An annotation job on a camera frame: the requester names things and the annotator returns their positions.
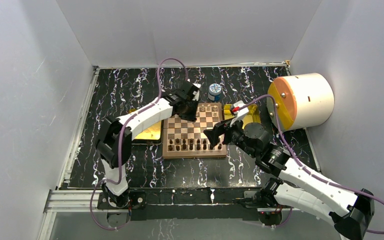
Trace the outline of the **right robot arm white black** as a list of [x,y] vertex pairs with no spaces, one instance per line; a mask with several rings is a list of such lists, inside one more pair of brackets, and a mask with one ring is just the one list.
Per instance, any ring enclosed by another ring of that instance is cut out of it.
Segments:
[[244,125],[242,119],[248,111],[240,110],[242,106],[242,101],[235,103],[230,109],[233,118],[203,132],[212,147],[234,144],[254,158],[256,166],[273,176],[260,192],[253,196],[246,193],[236,203],[297,208],[326,221],[349,240],[362,240],[374,215],[371,192],[340,189],[329,178],[297,163],[286,149],[271,143],[271,134],[260,123]]

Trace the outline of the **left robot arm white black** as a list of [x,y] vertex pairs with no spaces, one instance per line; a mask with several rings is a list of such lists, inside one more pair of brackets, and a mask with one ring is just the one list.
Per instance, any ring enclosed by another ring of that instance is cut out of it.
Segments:
[[134,112],[104,119],[95,149],[104,166],[104,190],[115,207],[124,208],[130,200],[126,192],[129,189],[126,162],[131,156],[133,140],[152,125],[175,115],[196,121],[200,88],[199,83],[185,80],[180,88],[161,91],[152,102]]

